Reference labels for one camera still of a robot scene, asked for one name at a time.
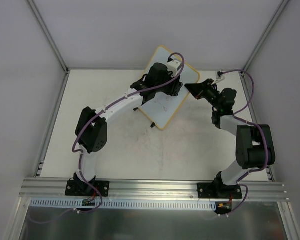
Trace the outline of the yellow framed whiteboard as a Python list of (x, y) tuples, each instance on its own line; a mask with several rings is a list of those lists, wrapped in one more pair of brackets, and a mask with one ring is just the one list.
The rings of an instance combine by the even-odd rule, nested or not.
[[(154, 63), (166, 63), (169, 55), (172, 53), (173, 52), (164, 45), (158, 46), (143, 73), (147, 74)], [(197, 84), (200, 78), (200, 73), (186, 63), (180, 75), (180, 82), (183, 85)], [(149, 118), (158, 129), (164, 130), (179, 111), (189, 94), (190, 92), (185, 86), (180, 88), (178, 96), (169, 96), (163, 92), (159, 92), (152, 100), (140, 106), (139, 110)]]

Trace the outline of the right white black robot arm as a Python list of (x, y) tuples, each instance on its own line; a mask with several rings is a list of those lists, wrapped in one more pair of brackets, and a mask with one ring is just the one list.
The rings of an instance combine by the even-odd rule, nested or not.
[(199, 194), (219, 198), (237, 194), (240, 192), (239, 183), (249, 174), (261, 172), (274, 164), (276, 154), (271, 128), (267, 124), (255, 124), (236, 117), (233, 107), (237, 91), (234, 89), (218, 91), (212, 79), (187, 83), (185, 87), (195, 99), (205, 99), (211, 104), (211, 119), (215, 127), (236, 137), (234, 162), (219, 172), (213, 182), (200, 187)]

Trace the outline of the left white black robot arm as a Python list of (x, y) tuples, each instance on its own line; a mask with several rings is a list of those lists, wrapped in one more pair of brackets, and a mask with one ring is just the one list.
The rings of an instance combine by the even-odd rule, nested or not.
[(156, 62), (141, 79), (134, 82), (125, 94), (113, 103), (99, 109), (86, 107), (82, 110), (75, 129), (76, 140), (72, 148), (73, 153), (79, 153), (78, 169), (73, 175), (74, 185), (83, 195), (89, 195), (96, 187), (95, 154), (108, 141), (108, 125), (119, 115), (129, 109), (145, 105), (163, 93), (175, 96), (179, 93), (180, 77), (183, 63), (170, 60), (167, 63)]

